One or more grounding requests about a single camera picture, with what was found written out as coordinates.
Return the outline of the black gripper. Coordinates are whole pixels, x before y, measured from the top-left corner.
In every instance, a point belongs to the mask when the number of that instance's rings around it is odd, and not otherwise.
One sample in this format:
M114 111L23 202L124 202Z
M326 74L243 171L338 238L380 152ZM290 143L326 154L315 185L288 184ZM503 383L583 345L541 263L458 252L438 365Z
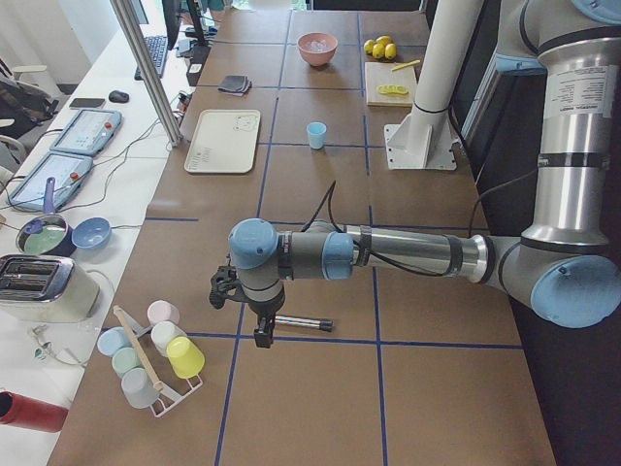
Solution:
M279 293L267 301L251 300L250 308L256 313L258 321L253 331L255 345L258 348L270 348L274 340L275 318L285 302L285 291Z

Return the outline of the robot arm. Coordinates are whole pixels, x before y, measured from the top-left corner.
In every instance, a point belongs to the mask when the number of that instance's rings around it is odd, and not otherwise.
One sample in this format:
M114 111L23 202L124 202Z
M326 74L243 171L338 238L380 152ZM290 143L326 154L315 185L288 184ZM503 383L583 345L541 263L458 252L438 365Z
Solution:
M286 281L344 280L372 265L486 283L563 327L610 316L620 303L620 272L605 255L600 215L620 70L620 5L506 1L496 63L506 73L546 74L534 219L520 235L458 238L317 218L299 232L279 232L249 218L229 234L230 260L212 276L211 304L249 305L255 343L267 348Z

